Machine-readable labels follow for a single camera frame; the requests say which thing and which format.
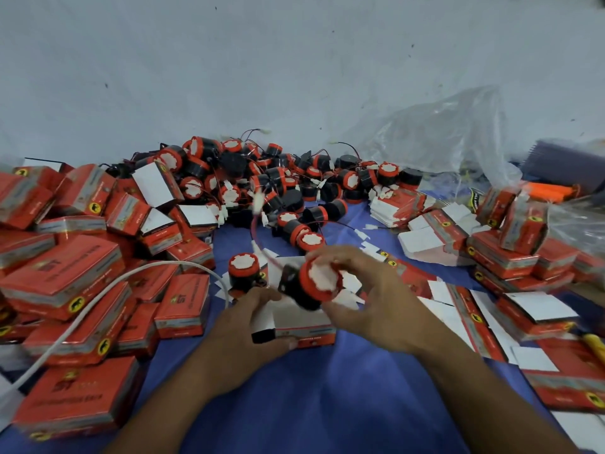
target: person's right hand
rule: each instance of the person's right hand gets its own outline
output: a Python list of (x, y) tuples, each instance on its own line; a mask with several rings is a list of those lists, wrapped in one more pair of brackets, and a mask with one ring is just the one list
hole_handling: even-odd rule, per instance
[(335, 263), (357, 276), (368, 299), (354, 311), (337, 303), (321, 308), (337, 328), (359, 335), (383, 349), (417, 354), (436, 344), (447, 327), (404, 284), (397, 272), (352, 246), (324, 246), (307, 254), (321, 265)]

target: forearm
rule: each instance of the forearm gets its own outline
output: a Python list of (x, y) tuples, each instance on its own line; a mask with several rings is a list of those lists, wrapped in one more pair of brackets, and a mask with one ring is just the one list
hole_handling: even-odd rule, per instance
[(449, 329), (416, 355), (439, 389), (473, 453), (577, 453)]
[(212, 399), (194, 351), (105, 449), (108, 454), (178, 452), (189, 427)]

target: white wall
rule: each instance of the white wall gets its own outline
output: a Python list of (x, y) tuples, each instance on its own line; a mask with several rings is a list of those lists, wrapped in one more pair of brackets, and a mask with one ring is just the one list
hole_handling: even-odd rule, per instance
[(76, 165), (259, 126), (302, 152), (377, 108), (493, 83), (516, 152), (542, 136), (605, 135), (605, 9), (596, 0), (0, 0), (0, 152)]

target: blue surface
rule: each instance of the blue surface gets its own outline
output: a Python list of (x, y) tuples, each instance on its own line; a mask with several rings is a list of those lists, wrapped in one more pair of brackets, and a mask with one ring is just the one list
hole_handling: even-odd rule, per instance
[[(375, 224), (367, 205), (349, 206), (342, 220), (362, 229)], [(370, 242), (407, 260), (391, 232), (364, 230)], [(328, 244), (358, 245), (357, 235), (338, 224), (327, 224)], [(260, 230), (262, 243), (282, 256), (296, 251), (280, 238)], [(247, 229), (224, 226), (215, 234), (217, 273), (226, 272), (229, 258), (252, 251)], [(445, 282), (481, 289), (460, 267), (414, 262)], [(212, 285), (211, 293), (217, 291)], [(212, 297), (210, 325), (224, 301)], [(165, 340), (151, 362), (136, 408), (169, 376), (203, 338)], [(516, 366), (488, 361), (494, 371), (540, 413), (553, 420), (537, 400)], [(15, 428), (0, 435), (0, 452), (97, 452), (113, 434), (34, 443)], [(467, 453), (461, 435), (433, 385), (416, 359), (389, 353), (366, 340), (338, 332), (333, 347), (293, 351), (261, 369), (244, 386), (213, 400), (187, 435), (182, 452), (283, 453), (402, 452)]]

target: yellow circular logo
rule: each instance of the yellow circular logo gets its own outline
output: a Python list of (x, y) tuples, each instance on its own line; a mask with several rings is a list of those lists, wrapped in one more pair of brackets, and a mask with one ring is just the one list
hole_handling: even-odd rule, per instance
[(84, 299), (83, 296), (74, 298), (72, 300), (72, 302), (70, 303), (70, 305), (68, 306), (67, 310), (70, 311), (71, 313), (78, 312), (81, 308), (84, 307), (85, 301), (86, 300)]
[(88, 209), (92, 213), (96, 213), (98, 215), (99, 213), (101, 213), (101, 204), (97, 202), (91, 202), (90, 204), (88, 204)]
[(78, 377), (78, 371), (71, 370), (71, 371), (68, 371), (67, 373), (65, 373), (65, 376), (63, 376), (63, 380), (64, 381), (73, 381), (77, 377)]
[(597, 408), (605, 408), (605, 403), (597, 395), (592, 392), (586, 392), (586, 398)]
[(33, 441), (47, 441), (48, 439), (50, 439), (50, 437), (51, 434), (47, 432), (34, 432), (30, 435), (30, 439), (32, 439)]
[(105, 355), (107, 352), (110, 351), (110, 346), (111, 346), (111, 340), (109, 338), (105, 338), (97, 346), (97, 353), (99, 355)]

